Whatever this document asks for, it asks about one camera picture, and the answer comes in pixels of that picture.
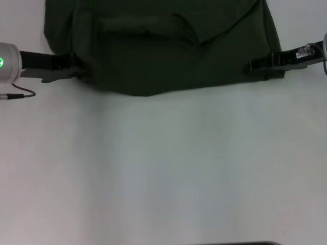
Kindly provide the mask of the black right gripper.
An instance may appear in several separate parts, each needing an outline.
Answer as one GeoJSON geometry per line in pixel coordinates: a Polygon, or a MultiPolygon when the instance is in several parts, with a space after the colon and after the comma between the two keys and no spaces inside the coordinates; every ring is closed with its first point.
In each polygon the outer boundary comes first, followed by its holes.
{"type": "Polygon", "coordinates": [[[309,65],[325,61],[325,41],[308,43],[289,51],[271,54],[247,62],[243,67],[245,74],[271,68],[307,68],[309,65]]]}

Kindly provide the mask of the dark green FREE T-shirt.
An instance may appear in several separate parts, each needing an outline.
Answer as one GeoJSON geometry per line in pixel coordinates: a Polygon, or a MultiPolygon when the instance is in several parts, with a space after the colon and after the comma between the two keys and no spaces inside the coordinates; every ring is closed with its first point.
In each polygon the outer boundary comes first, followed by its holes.
{"type": "Polygon", "coordinates": [[[266,0],[45,0],[44,35],[100,91],[152,96],[285,75],[244,71],[281,50],[266,0]]]}

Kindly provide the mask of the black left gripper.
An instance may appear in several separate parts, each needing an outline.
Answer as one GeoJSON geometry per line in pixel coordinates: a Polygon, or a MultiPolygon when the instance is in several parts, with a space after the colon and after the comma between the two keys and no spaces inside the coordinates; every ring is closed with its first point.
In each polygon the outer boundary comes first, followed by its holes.
{"type": "Polygon", "coordinates": [[[49,55],[20,51],[22,69],[59,70],[72,66],[72,77],[87,82],[87,69],[83,61],[75,53],[66,55],[49,55]]]}

